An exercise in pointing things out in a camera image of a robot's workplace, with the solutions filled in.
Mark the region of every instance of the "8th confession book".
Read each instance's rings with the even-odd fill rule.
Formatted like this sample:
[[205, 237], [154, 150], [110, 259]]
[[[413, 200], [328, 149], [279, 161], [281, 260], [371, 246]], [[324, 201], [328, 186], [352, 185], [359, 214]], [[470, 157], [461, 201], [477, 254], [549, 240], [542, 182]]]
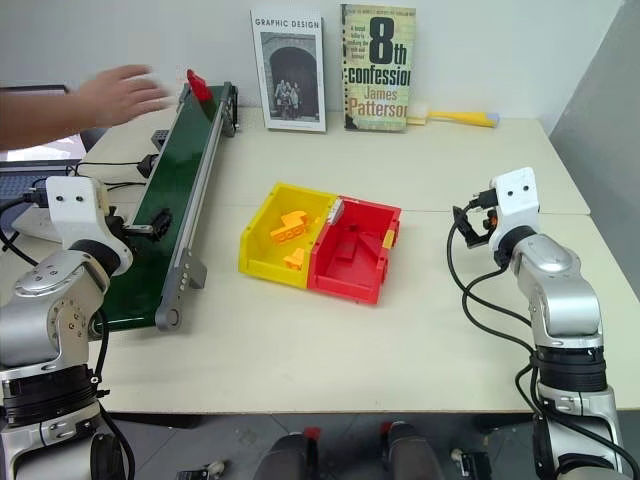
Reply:
[[415, 8], [342, 5], [344, 126], [404, 130]]

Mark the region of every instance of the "black cable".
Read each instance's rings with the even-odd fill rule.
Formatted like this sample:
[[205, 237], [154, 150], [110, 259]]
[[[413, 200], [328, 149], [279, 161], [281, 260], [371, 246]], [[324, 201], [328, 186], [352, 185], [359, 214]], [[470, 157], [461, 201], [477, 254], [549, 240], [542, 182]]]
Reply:
[[527, 365], [525, 365], [525, 367], [522, 370], [519, 370], [518, 373], [516, 373], [516, 378], [515, 378], [516, 388], [518, 389], [518, 393], [520, 394], [520, 396], [524, 399], [525, 402], [527, 402], [527, 405], [529, 405], [529, 408], [531, 408], [533, 412], [539, 413], [539, 410], [533, 403], [533, 400], [527, 397], [527, 394], [524, 393], [524, 390], [522, 389], [522, 385], [520, 385], [520, 379], [524, 377], [527, 373], [529, 373], [531, 370], [533, 370], [533, 366], [531, 366], [531, 364], [528, 363]]
[[604, 445], [605, 447], [613, 450], [615, 453], [617, 453], [627, 461], [627, 463], [631, 467], [631, 470], [633, 471], [633, 480], [640, 480], [640, 467], [638, 467], [638, 463], [635, 461], [633, 456], [629, 452], [627, 452], [624, 448], [622, 448], [619, 445], [616, 445], [612, 441], [607, 440], [606, 438], [598, 435], [597, 433], [592, 432], [591, 430], [588, 430], [584, 427], [581, 427], [580, 425], [577, 425], [573, 421], [569, 420], [568, 415], [557, 414], [549, 409], [545, 409], [540, 404], [540, 400], [538, 399], [538, 395], [536, 392], [537, 379], [538, 379], [538, 367], [533, 366], [532, 372], [531, 372], [531, 382], [529, 384], [531, 400], [534, 403], [534, 405], [538, 408], [538, 410], [540, 412], [543, 412], [543, 415], [545, 417], [553, 420], [556, 423], [559, 423], [560, 425], [570, 430], [573, 430], [574, 432], [584, 435], [585, 437], [593, 440], [594, 442], [598, 442], [599, 444]]
[[100, 317], [100, 326], [102, 327], [102, 340], [100, 341], [100, 352], [98, 353], [98, 360], [96, 362], [95, 375], [98, 380], [102, 381], [102, 367], [104, 367], [104, 360], [107, 357], [107, 348], [109, 348], [109, 323], [107, 322], [107, 316], [104, 314], [104, 310], [100, 308], [96, 314]]
[[[460, 213], [460, 216], [458, 216], [454, 222], [453, 225], [451, 226], [451, 229], [449, 230], [449, 235], [447, 236], [447, 265], [449, 266], [449, 273], [451, 273], [451, 277], [453, 277], [453, 281], [456, 282], [456, 285], [458, 285], [458, 288], [460, 288], [460, 290], [462, 290], [463, 292], [465, 291], [465, 289], [467, 287], [464, 286], [464, 284], [462, 283], [462, 281], [460, 280], [460, 277], [458, 277], [458, 274], [455, 271], [455, 268], [453, 267], [453, 235], [456, 233], [456, 230], [458, 228], [458, 223], [460, 222], [460, 220], [464, 217], [464, 215], [471, 209], [470, 205], [467, 205], [466, 207], [464, 207], [462, 209], [462, 212]], [[522, 315], [513, 312], [507, 308], [501, 307], [499, 305], [494, 305], [491, 302], [487, 302], [486, 300], [472, 294], [469, 293], [468, 294], [469, 297], [473, 300], [475, 300], [476, 302], [478, 302], [480, 305], [484, 305], [487, 308], [490, 308], [491, 310], [495, 310], [496, 312], [500, 312], [503, 313], [505, 315], [509, 315], [510, 317], [515, 318], [516, 320], [520, 320], [522, 323], [524, 323], [527, 326], [531, 326], [531, 322], [523, 317]]]
[[76, 163], [75, 165], [68, 165], [65, 169], [65, 173], [68, 176], [70, 171], [75, 172], [76, 176], [79, 176], [80, 174], [78, 173], [78, 167], [80, 165], [112, 165], [112, 166], [118, 166], [118, 165], [138, 165], [140, 162], [124, 162], [124, 163], [118, 163], [118, 162], [79, 162]]
[[[0, 206], [0, 217], [2, 216], [2, 214], [4, 212], [6, 212], [7, 210], [9, 210], [12, 207], [15, 207], [17, 205], [20, 205], [22, 203], [25, 203], [25, 199], [24, 197], [20, 197], [20, 198], [16, 198], [15, 200], [11, 200], [5, 204], [3, 204], [2, 206]], [[22, 250], [20, 250], [18, 247], [16, 247], [13, 242], [9, 241], [9, 239], [7, 238], [7, 236], [4, 234], [4, 232], [2, 231], [2, 228], [0, 228], [0, 241], [2, 242], [2, 244], [7, 247], [9, 250], [11, 250], [13, 253], [15, 253], [17, 256], [19, 256], [21, 259], [23, 259], [25, 262], [27, 262], [28, 264], [32, 265], [32, 266], [36, 266], [38, 265], [38, 262], [36, 262], [33, 258], [31, 258], [29, 255], [27, 255], [26, 253], [24, 253]]]
[[506, 270], [507, 270], [507, 267], [505, 266], [500, 268], [499, 270], [496, 270], [495, 272], [486, 273], [484, 275], [479, 276], [478, 278], [473, 280], [469, 285], [467, 285], [465, 289], [462, 291], [462, 310], [464, 311], [469, 321], [473, 323], [476, 327], [478, 327], [480, 330], [487, 332], [491, 335], [494, 335], [496, 337], [502, 338], [504, 340], [508, 340], [509, 342], [513, 342], [517, 345], [520, 345], [527, 352], [529, 352], [529, 355], [533, 355], [533, 352], [534, 352], [533, 348], [531, 348], [531, 346], [527, 342], [525, 342], [524, 340], [521, 340], [518, 337], [514, 337], [513, 335], [509, 335], [509, 334], [500, 332], [498, 330], [494, 330], [493, 328], [487, 327], [486, 325], [480, 323], [473, 315], [471, 315], [471, 312], [469, 311], [469, 305], [467, 304], [467, 299], [470, 297], [471, 289], [480, 282], [483, 282], [489, 278], [497, 277], [498, 275], [502, 275]]
[[100, 403], [100, 413], [102, 414], [102, 418], [104, 419], [104, 423], [107, 424], [109, 429], [118, 437], [118, 440], [122, 444], [122, 448], [124, 449], [124, 453], [127, 457], [127, 464], [129, 466], [127, 472], [127, 480], [134, 480], [136, 474], [136, 460], [133, 455], [133, 450], [131, 449], [131, 445], [129, 445], [129, 441], [127, 437], [124, 436], [122, 431], [118, 428], [116, 423], [113, 421], [109, 413], [105, 410], [105, 408]]
[[129, 187], [131, 185], [146, 185], [144, 182], [101, 182], [103, 185], [107, 187]]
[[111, 191], [111, 190], [117, 190], [118, 188], [123, 188], [123, 187], [132, 187], [134, 185], [141, 185], [141, 186], [145, 186], [146, 183], [142, 183], [142, 182], [130, 182], [130, 183], [122, 183], [120, 185], [114, 185], [112, 187], [107, 188], [107, 191]]
[[[9, 238], [9, 242], [13, 243], [16, 241], [16, 238], [18, 238], [20, 236], [20, 232], [13, 232], [13, 235], [11, 235], [11, 238]], [[9, 250], [9, 247], [7, 247], [6, 245], [2, 245], [2, 251], [6, 252], [7, 250]]]
[[[102, 309], [99, 309], [97, 312], [100, 317], [100, 325], [102, 326], [102, 340], [100, 342], [100, 353], [98, 353], [98, 361], [96, 362], [95, 368], [95, 376], [98, 377], [99, 381], [102, 381], [102, 367], [104, 367], [104, 361], [107, 357], [107, 348], [109, 347], [109, 322], [107, 320], [107, 316], [105, 315]], [[133, 454], [133, 450], [131, 449], [131, 445], [127, 440], [127, 437], [124, 436], [122, 431], [115, 424], [109, 413], [105, 410], [105, 408], [100, 405], [100, 413], [102, 414], [102, 418], [104, 422], [107, 424], [109, 429], [114, 433], [114, 435], [118, 438], [118, 441], [122, 445], [124, 449], [124, 453], [127, 457], [127, 464], [129, 466], [127, 479], [133, 480], [134, 475], [136, 474], [136, 459]]]

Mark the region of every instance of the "human arm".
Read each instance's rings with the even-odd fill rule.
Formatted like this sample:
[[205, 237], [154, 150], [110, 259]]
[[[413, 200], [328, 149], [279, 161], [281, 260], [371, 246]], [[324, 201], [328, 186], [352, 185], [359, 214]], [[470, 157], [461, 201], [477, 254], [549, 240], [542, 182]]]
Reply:
[[0, 151], [25, 148], [94, 127], [126, 123], [167, 106], [165, 90], [143, 65], [99, 73], [68, 95], [13, 95], [0, 91]]

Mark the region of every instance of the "green conveyor belt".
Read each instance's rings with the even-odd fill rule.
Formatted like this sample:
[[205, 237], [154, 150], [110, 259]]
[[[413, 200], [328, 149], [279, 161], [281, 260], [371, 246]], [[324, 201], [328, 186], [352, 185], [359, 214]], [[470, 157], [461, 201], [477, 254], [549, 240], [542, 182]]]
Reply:
[[[223, 87], [212, 87], [212, 91], [215, 105], [201, 105], [194, 95], [187, 95], [156, 164], [133, 223], [149, 225], [163, 208], [169, 208], [173, 215], [172, 224], [159, 242], [131, 238], [131, 245], [135, 248], [133, 265], [124, 275], [111, 279], [103, 305], [110, 330], [155, 325], [155, 312], [162, 300], [165, 276]], [[95, 325], [95, 330], [101, 331], [99, 325]]]

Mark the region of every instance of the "laptop screen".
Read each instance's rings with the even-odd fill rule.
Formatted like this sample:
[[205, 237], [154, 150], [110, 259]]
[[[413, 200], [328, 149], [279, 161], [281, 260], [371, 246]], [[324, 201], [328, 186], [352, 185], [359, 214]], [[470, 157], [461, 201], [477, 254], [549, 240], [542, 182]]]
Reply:
[[[3, 89], [10, 95], [65, 95], [64, 86], [44, 87], [13, 87]], [[36, 147], [21, 148], [0, 152], [0, 168], [9, 164], [18, 167], [20, 165], [53, 166], [76, 163], [84, 158], [87, 150], [80, 134], [71, 135], [53, 142], [38, 145]]]

